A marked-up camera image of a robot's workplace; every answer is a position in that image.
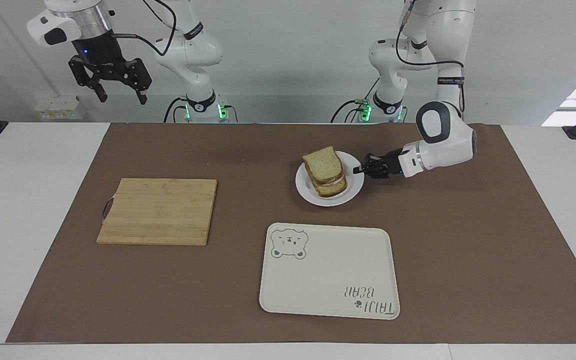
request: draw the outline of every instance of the white plate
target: white plate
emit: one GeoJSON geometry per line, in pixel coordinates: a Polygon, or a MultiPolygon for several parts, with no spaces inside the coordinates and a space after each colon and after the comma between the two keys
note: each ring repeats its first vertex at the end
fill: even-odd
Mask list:
{"type": "Polygon", "coordinates": [[[266,312],[378,320],[400,314],[386,231],[274,223],[265,237],[259,304],[266,312]]]}
{"type": "Polygon", "coordinates": [[[350,153],[335,151],[336,155],[341,160],[343,173],[345,173],[345,180],[348,186],[342,193],[336,194],[331,197],[321,197],[317,194],[315,186],[308,176],[306,171],[306,164],[302,163],[297,170],[297,175],[294,178],[294,183],[297,186],[297,191],[300,196],[311,204],[318,205],[319,207],[336,207],[345,204],[352,200],[364,186],[365,175],[363,173],[353,173],[353,169],[361,166],[361,162],[350,153]]]}

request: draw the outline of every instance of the cutting board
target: cutting board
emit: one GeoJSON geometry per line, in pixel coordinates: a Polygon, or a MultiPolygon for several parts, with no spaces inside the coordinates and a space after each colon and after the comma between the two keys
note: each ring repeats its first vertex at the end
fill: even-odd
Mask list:
{"type": "Polygon", "coordinates": [[[217,180],[122,178],[96,242],[205,246],[216,191],[217,180]]]}

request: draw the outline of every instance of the brown desk surface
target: brown desk surface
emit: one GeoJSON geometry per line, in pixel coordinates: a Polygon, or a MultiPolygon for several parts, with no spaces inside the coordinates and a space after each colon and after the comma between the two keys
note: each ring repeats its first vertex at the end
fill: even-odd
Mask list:
{"type": "Polygon", "coordinates": [[[321,208],[295,189],[302,153],[386,153],[416,126],[113,124],[7,341],[576,344],[576,259],[502,129],[474,128],[474,160],[321,208]],[[96,244],[121,178],[217,179],[208,246],[96,244]],[[264,312],[276,222],[386,230],[399,317],[264,312]]]}

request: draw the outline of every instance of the sandwich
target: sandwich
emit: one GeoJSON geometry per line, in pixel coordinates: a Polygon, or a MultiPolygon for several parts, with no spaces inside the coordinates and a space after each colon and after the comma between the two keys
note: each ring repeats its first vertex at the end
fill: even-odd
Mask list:
{"type": "Polygon", "coordinates": [[[301,157],[310,180],[322,198],[341,194],[348,187],[341,160],[333,146],[328,146],[301,157]]]}

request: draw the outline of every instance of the white table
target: white table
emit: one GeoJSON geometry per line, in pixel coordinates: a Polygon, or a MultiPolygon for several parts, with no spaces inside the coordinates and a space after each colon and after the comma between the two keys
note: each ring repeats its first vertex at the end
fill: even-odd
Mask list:
{"type": "MultiPolygon", "coordinates": [[[[11,123],[0,135],[0,359],[576,359],[576,345],[542,344],[3,344],[107,129],[11,123]]],[[[503,130],[576,256],[576,141],[503,130]]]]}

